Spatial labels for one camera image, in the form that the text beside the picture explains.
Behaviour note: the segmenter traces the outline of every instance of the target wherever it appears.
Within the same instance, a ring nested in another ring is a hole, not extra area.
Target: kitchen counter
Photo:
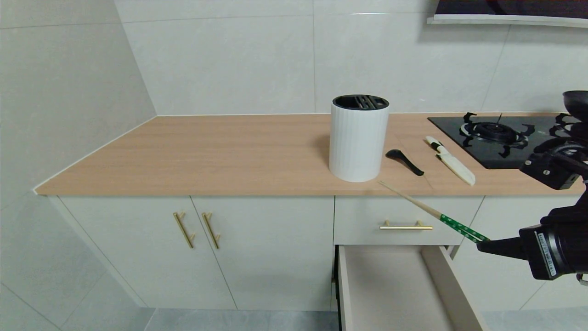
[[[36,188],[61,196],[393,195],[384,180],[415,196],[581,194],[555,191],[519,170],[488,170],[427,120],[459,114],[391,114],[385,151],[397,148],[418,177],[387,158],[375,180],[347,183],[329,171],[329,114],[155,117]],[[476,175],[471,187],[424,141],[431,135]]]

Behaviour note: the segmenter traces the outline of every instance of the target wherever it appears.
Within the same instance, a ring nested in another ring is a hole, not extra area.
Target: black stovetop
[[[435,126],[487,169],[518,169],[533,149],[570,130],[588,133],[588,124],[566,114],[553,116],[429,117]],[[435,137],[443,142],[443,137]]]

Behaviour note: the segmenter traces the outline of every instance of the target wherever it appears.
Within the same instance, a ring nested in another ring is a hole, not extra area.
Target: chopstick
[[[414,199],[411,196],[408,196],[402,192],[400,192],[399,190],[395,189],[394,187],[386,184],[384,181],[378,181],[378,184],[386,187],[388,190],[398,194],[399,196],[407,199],[408,201],[410,201],[412,204],[414,204],[415,206],[421,208],[422,210],[426,211],[427,213],[429,213],[431,216],[433,216],[434,218],[440,220],[441,222],[447,224],[450,228],[454,229],[455,231],[459,232],[460,234],[464,235],[466,238],[468,238],[469,240],[473,241],[474,243],[479,243],[481,241],[488,241],[490,239],[488,239],[487,237],[481,235],[480,233],[470,229],[469,227],[463,225],[462,223],[452,219],[451,217],[441,213],[440,211],[436,210],[435,208],[431,207],[431,206],[427,206],[426,204]]]

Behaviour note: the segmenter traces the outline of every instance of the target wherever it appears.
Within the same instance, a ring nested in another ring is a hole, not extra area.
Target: range hood
[[[588,28],[588,0],[439,0],[427,23]]]

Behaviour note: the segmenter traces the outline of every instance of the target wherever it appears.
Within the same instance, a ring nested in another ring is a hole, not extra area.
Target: gray floor
[[[588,307],[484,313],[492,331],[584,331]],[[145,331],[337,331],[337,313],[157,309]]]

